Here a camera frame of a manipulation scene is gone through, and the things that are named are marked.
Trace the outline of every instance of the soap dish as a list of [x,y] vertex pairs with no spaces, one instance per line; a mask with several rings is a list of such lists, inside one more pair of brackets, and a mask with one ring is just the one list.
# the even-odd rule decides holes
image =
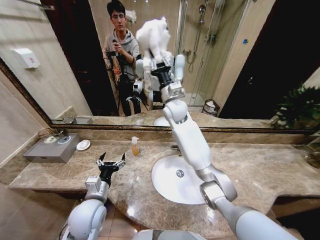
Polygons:
[[79,151],[83,151],[88,149],[90,145],[91,145],[91,142],[89,140],[82,140],[77,144],[76,149]]

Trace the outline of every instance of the door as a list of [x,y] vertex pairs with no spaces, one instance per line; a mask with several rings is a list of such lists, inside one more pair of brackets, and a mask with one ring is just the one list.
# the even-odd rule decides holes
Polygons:
[[271,119],[320,67],[320,1],[276,0],[219,115]]
[[41,0],[55,35],[94,116],[118,116],[118,108],[88,0]]

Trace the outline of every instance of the mirror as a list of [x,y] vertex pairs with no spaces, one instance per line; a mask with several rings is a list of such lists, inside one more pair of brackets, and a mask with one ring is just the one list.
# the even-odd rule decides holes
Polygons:
[[200,127],[319,127],[317,1],[33,1],[0,3],[0,54],[53,124],[169,126],[159,81],[136,73],[137,30],[164,16]]

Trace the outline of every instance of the mirror frame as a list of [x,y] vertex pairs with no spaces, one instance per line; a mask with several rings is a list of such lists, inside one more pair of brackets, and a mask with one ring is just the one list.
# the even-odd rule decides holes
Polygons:
[[[46,112],[31,96],[17,76],[11,71],[5,61],[0,57],[0,70],[23,95],[34,110],[52,129],[92,129],[92,130],[132,130],[132,131],[162,131],[171,132],[166,126],[133,126],[133,125],[100,125],[100,124],[53,124]],[[314,129],[276,129],[276,128],[239,128],[239,127],[200,127],[207,133],[253,133],[253,134],[303,134],[312,135],[319,131],[320,124]]]

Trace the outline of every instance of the floor tile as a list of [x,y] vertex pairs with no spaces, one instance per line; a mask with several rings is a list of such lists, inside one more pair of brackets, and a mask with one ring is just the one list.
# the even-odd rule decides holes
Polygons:
[[140,228],[139,224],[131,221],[116,209],[109,236],[133,238],[140,231]]
[[31,194],[32,191],[11,190],[0,183],[0,228],[7,224]]
[[53,193],[34,192],[8,221],[1,237],[33,240],[45,236],[46,240],[56,240],[74,202]]
[[99,236],[108,238],[110,235],[116,208],[109,200],[106,201],[104,206],[106,207],[106,218],[103,222],[102,230],[100,231]]

